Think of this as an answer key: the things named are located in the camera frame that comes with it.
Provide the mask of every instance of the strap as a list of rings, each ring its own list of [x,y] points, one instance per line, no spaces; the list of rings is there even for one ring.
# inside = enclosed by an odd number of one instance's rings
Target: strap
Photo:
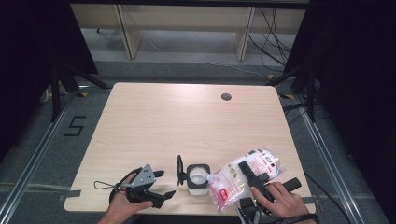
[[[289,217],[285,219],[278,219],[274,222],[271,222],[271,224],[292,224],[296,222],[306,221],[309,219],[314,219],[319,224],[319,219],[316,214],[306,214],[300,217]]]

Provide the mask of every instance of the black object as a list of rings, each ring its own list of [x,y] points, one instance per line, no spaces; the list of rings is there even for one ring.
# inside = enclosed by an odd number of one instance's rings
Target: black object
[[[191,164],[187,167],[187,173],[183,171],[183,161],[180,155],[177,156],[177,185],[183,185],[184,181],[187,180],[187,186],[189,189],[204,189],[207,186],[208,181],[206,180],[202,184],[196,184],[190,179],[190,173],[193,169],[204,169],[210,174],[210,167],[207,164]]]
[[[136,176],[132,178],[129,183],[124,181],[131,174],[136,173]],[[131,173],[126,175],[120,183],[116,184],[114,189],[110,193],[109,200],[112,201],[114,195],[119,191],[120,188],[125,187],[126,197],[131,203],[141,203],[144,201],[151,201],[152,207],[161,208],[165,200],[171,199],[176,193],[175,190],[166,192],[164,195],[149,191],[149,188],[154,184],[156,177],[163,176],[164,171],[152,172],[151,166],[146,165],[144,168],[138,168],[133,170]]]
[[[260,191],[260,193],[265,198],[267,198],[269,201],[273,202],[274,197],[266,190],[265,185],[264,185],[264,183],[269,180],[269,178],[270,178],[269,175],[267,173],[264,173],[259,176],[254,175],[253,171],[251,170],[251,168],[249,167],[249,165],[246,161],[242,161],[242,162],[238,163],[238,166],[241,169],[242,173],[246,176],[248,185],[250,187],[254,187],[254,188],[258,189]],[[301,186],[301,182],[297,177],[294,177],[293,179],[283,183],[283,186],[285,187],[285,189],[288,192],[291,192],[291,191],[299,188]],[[253,212],[253,209],[250,208],[251,203],[247,202],[247,200],[249,200],[249,199],[250,198],[243,199],[242,204],[245,206],[245,210],[246,210],[246,211],[244,211],[244,213],[251,215]],[[258,204],[258,206],[262,209],[262,211],[265,214],[267,214],[267,215],[271,214],[271,212],[268,209],[266,209],[265,207],[263,207],[262,205]]]
[[[238,208],[241,218],[245,223],[250,223],[254,220],[256,213],[260,211],[251,198],[243,198],[239,200]]]
[[[306,214],[306,215],[302,215],[300,217],[289,217],[289,218],[283,218],[283,219],[278,219],[275,220],[274,224],[293,224],[293,223],[300,223],[302,221],[306,221],[306,220],[310,220],[310,219],[314,219],[315,222],[317,224],[319,224],[319,218],[318,215],[316,214]]]

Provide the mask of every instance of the plastic bag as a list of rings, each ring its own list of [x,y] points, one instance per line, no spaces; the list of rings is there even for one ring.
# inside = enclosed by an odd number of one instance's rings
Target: plastic bag
[[[281,171],[279,158],[271,150],[259,148],[251,150],[248,154],[221,167],[216,173],[208,175],[209,192],[220,211],[249,196],[248,180],[238,166],[242,161],[247,162],[256,176],[267,173],[270,177],[267,181],[277,177]]]

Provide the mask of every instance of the gray carpet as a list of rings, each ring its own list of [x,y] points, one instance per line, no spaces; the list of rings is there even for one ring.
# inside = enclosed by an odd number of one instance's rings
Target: gray carpet
[[[96,65],[100,75],[95,77],[110,85],[120,81],[263,85],[268,82],[266,79],[268,75],[278,77],[281,74],[253,65],[236,66],[238,70],[231,67],[191,63],[96,62]],[[95,223],[102,216],[102,213],[69,213],[63,208],[64,195],[74,180],[110,94],[110,90],[97,88],[84,79],[76,77],[76,80],[79,85],[90,86],[80,90],[87,92],[88,95],[73,97],[10,223]],[[291,83],[292,78],[277,85],[278,93],[289,94]],[[280,101],[283,106],[296,104],[296,101],[292,99]],[[354,162],[346,157],[347,149],[337,135],[326,111],[320,105],[316,105],[315,115],[322,137],[331,150],[347,186],[353,193],[364,220],[367,223],[388,223]],[[74,122],[84,128],[79,136],[67,136],[78,132],[76,129],[69,128],[75,116],[85,117],[75,119]],[[20,142],[10,150],[0,164],[0,199],[2,201],[7,197],[12,183],[15,183],[21,175],[25,164],[48,128],[50,118],[51,101],[48,101],[35,111]],[[305,127],[300,110],[291,110],[287,114],[287,120],[290,123],[290,131],[304,170],[340,203],[312,137]],[[308,184],[311,192],[314,195],[317,192],[322,202],[317,208],[321,223],[347,223],[339,209],[322,190],[309,179]]]

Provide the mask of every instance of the cable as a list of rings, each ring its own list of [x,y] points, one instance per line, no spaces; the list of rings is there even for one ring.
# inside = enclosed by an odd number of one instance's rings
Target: cable
[[[286,111],[291,111],[291,110],[294,109],[294,108],[297,108],[297,107],[300,107],[300,106],[306,106],[306,105],[307,105],[307,103],[295,104],[295,105],[287,105],[287,106],[283,107],[283,111],[284,111],[284,112],[286,112]]]
[[[292,120],[291,122],[289,122],[288,125],[290,126],[294,121],[297,120],[297,118],[299,118],[300,116],[302,116],[302,115],[305,114],[306,112],[308,112],[308,111],[305,110],[303,113],[299,114],[296,118],[294,118],[294,120]]]
[[[338,204],[338,202],[335,201],[335,199],[330,196],[330,194],[317,182],[315,181],[314,178],[312,178],[309,174],[307,174],[306,172],[304,172],[305,176],[308,177],[308,179],[310,179],[312,182],[314,182],[315,185],[318,186],[318,188],[320,188],[324,194],[326,194],[326,196],[335,204],[335,206],[337,206],[337,208],[341,211],[341,213],[344,215],[344,217],[346,218],[346,221],[350,224],[351,221],[349,219],[349,217],[347,216],[347,213],[344,211],[344,209],[340,206],[340,204]]]
[[[269,70],[271,70],[271,71],[274,71],[274,72],[283,72],[283,71],[279,71],[279,70],[276,70],[276,69],[271,69],[271,68],[269,68],[269,67],[267,67],[267,66],[265,66],[265,64],[264,64],[264,61],[262,60],[262,66],[264,66],[266,69],[269,69]]]
[[[278,63],[280,63],[280,64],[282,64],[283,66],[285,66],[286,60],[288,59],[288,56],[286,56],[285,51],[286,51],[286,52],[290,52],[290,48],[287,47],[286,45],[284,45],[284,44],[279,40],[279,38],[277,37],[277,31],[276,31],[276,9],[273,8],[272,11],[273,11],[273,20],[272,20],[272,23],[271,23],[271,25],[270,25],[269,21],[267,20],[267,18],[266,18],[266,16],[265,16],[265,13],[264,13],[264,11],[263,11],[263,8],[262,8],[262,15],[264,16],[265,23],[267,24],[268,29],[269,29],[268,35],[265,35],[264,33],[262,33],[262,36],[264,36],[264,39],[265,39],[265,42],[264,42],[264,44],[262,45],[262,48],[258,47],[258,45],[252,40],[252,38],[251,38],[250,36],[249,36],[249,38],[250,38],[250,40],[253,42],[253,44],[256,46],[256,48],[259,49],[259,50],[262,52],[262,54],[265,53],[266,55],[270,56],[272,59],[274,59],[274,60],[277,61]],[[272,42],[269,40],[269,36],[270,36],[270,35],[272,35],[272,36],[274,37],[274,40],[276,41],[276,44],[272,43]],[[274,57],[272,57],[269,53],[267,53],[267,52],[264,50],[266,43],[270,43],[270,44],[271,44],[272,46],[274,46],[275,48],[278,48],[279,53],[280,53],[280,56],[282,57],[282,61],[283,61],[283,62],[281,62],[281,61],[279,61],[279,60],[276,60]],[[268,67],[265,66],[263,60],[262,60],[262,65],[268,69]]]

